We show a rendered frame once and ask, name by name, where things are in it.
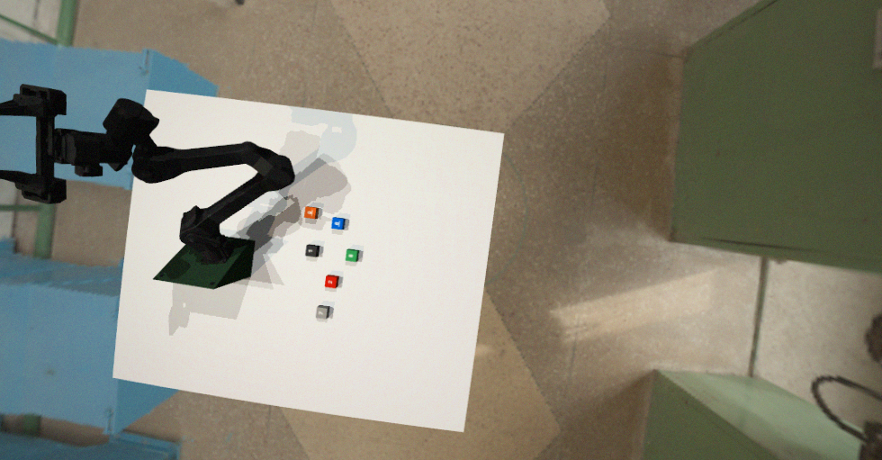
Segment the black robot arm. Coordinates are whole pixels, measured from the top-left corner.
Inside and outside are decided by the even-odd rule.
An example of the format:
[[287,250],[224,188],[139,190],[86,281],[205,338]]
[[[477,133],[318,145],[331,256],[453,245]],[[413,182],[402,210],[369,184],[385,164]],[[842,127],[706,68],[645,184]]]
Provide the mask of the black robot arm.
[[[208,208],[200,209],[195,205],[190,211],[183,212],[180,240],[201,252],[201,263],[225,264],[234,245],[220,233],[220,224],[266,192],[291,185],[295,180],[292,162],[286,156],[247,140],[240,144],[197,149],[158,147],[149,136],[158,124],[159,118],[142,104],[118,98],[103,121],[106,134],[95,132],[104,141],[103,160],[100,162],[99,139],[93,134],[56,128],[60,136],[67,134],[66,161],[69,162],[61,158],[56,163],[75,166],[75,174],[79,176],[103,176],[100,163],[119,171],[132,156],[132,174],[149,184],[173,179],[188,171],[242,164],[251,166],[257,173],[245,184]],[[133,145],[136,148],[132,155]]]

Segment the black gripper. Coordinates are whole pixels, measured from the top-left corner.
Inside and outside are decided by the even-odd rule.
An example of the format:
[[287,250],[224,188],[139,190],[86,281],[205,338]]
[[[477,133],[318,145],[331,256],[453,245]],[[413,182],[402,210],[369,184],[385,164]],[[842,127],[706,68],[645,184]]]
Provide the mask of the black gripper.
[[0,116],[36,117],[36,174],[0,170],[0,179],[15,183],[24,199],[45,204],[67,199],[67,180],[54,173],[56,160],[64,158],[67,162],[67,134],[60,136],[55,129],[58,114],[67,115],[67,95],[48,87],[22,84],[13,100],[0,103]]

